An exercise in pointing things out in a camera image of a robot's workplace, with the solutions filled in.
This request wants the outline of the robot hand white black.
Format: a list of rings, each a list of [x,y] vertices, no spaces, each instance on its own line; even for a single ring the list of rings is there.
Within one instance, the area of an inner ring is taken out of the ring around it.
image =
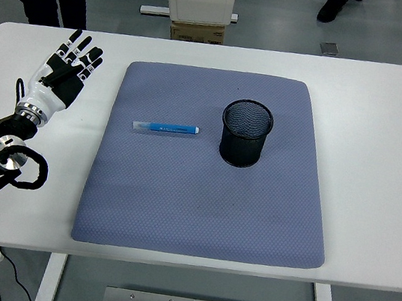
[[[103,62],[103,50],[90,47],[91,36],[76,30],[38,68],[28,83],[28,92],[17,108],[34,110],[42,123],[67,109],[79,96],[85,81]]]

